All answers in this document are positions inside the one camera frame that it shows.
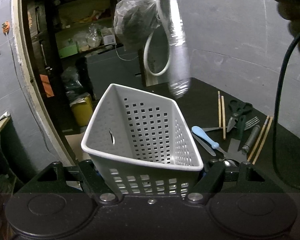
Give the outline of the green box on shelf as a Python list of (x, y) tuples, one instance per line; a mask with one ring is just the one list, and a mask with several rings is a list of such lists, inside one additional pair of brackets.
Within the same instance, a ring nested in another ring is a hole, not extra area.
[(74, 44), (68, 45), (64, 48), (61, 48), (61, 49), (58, 50), (58, 53), (59, 53), (59, 57), (61, 59), (72, 56), (72, 55), (75, 55), (75, 54), (78, 53), (77, 44), (74, 43)]

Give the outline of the clear plastic sheet on pipe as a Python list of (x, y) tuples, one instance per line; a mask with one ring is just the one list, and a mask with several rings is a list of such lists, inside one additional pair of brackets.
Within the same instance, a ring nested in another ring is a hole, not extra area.
[(168, 1), (168, 42), (171, 55), (168, 81), (173, 96), (181, 98), (190, 86), (190, 61), (178, 1)]

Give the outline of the dark filled plastic bag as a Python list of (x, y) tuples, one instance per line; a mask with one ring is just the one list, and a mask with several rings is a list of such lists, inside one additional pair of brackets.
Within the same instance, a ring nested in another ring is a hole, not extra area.
[(121, 0), (114, 13), (114, 32), (127, 48), (142, 48), (159, 26), (155, 0)]

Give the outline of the light blue handled knife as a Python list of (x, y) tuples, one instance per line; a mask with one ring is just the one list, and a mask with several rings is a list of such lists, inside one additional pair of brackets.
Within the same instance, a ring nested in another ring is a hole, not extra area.
[(228, 153), (221, 148), (219, 143), (213, 141), (202, 128), (199, 126), (192, 126), (191, 132), (196, 139), (200, 139), (201, 141), (205, 141), (209, 144), (209, 148), (221, 152), (225, 157), (227, 156)]

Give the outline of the white perforated plastic utensil basket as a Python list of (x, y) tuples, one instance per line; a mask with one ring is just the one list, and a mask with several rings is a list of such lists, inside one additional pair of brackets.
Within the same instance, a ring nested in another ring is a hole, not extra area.
[(185, 197), (204, 168), (174, 100), (114, 83), (98, 102), (81, 148), (117, 194)]

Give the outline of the silver metal spoon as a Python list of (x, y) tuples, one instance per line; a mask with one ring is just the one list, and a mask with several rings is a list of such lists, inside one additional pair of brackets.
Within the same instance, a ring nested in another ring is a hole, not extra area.
[(224, 163), (225, 166), (230, 167), (239, 167), (239, 162), (234, 160), (234, 159), (230, 159), (230, 158), (217, 158), (217, 161), (221, 161)]

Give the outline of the grey metal cylindrical tool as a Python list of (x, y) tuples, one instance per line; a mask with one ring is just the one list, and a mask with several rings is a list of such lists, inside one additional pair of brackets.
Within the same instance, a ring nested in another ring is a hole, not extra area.
[(242, 147), (242, 153), (247, 155), (253, 146), (254, 142), (256, 141), (261, 127), (259, 125), (255, 125), (249, 135), (249, 138), (247, 139), (246, 143)]

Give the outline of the orange wall hook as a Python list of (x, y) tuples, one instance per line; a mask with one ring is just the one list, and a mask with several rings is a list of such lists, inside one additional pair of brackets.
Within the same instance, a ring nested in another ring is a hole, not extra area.
[(5, 21), (2, 24), (2, 32), (7, 35), (10, 32), (10, 23), (8, 21)]

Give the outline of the wooden chopstick purple band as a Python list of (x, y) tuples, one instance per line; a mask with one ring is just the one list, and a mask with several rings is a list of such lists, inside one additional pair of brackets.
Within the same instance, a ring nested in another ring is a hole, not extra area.
[(261, 140), (262, 134), (264, 133), (264, 130), (266, 129), (266, 125), (267, 125), (267, 123), (268, 123), (268, 121), (269, 121), (269, 118), (270, 118), (270, 116), (268, 115), (268, 116), (266, 117), (266, 120), (265, 120), (265, 122), (264, 122), (262, 128), (261, 128), (261, 131), (260, 131), (259, 134), (258, 134), (257, 140), (256, 140), (256, 142), (255, 142), (255, 144), (254, 144), (254, 146), (253, 146), (253, 149), (252, 149), (252, 151), (251, 151), (251, 153), (250, 153), (250, 155), (249, 155), (249, 157), (248, 157), (248, 159), (247, 159), (248, 162), (251, 161), (251, 159), (252, 159), (252, 157), (253, 157), (253, 155), (254, 155), (256, 149), (257, 149), (257, 146), (258, 146), (258, 144), (259, 144), (259, 142), (260, 142), (260, 140)]

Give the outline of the yellow box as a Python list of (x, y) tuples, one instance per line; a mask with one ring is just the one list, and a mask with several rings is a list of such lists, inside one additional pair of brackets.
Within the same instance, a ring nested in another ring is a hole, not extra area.
[(79, 127), (87, 126), (93, 114), (93, 104), (91, 96), (84, 93), (70, 103), (70, 108), (74, 114)]

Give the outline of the black handled kitchen scissors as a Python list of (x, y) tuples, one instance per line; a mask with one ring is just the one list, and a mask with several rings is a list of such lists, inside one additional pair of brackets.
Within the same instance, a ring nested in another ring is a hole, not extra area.
[(237, 130), (234, 137), (230, 140), (228, 153), (236, 153), (243, 137), (246, 115), (253, 110), (253, 105), (248, 102), (231, 100), (229, 102), (229, 108), (231, 110), (231, 116), (226, 131), (230, 132), (234, 127), (236, 127)]

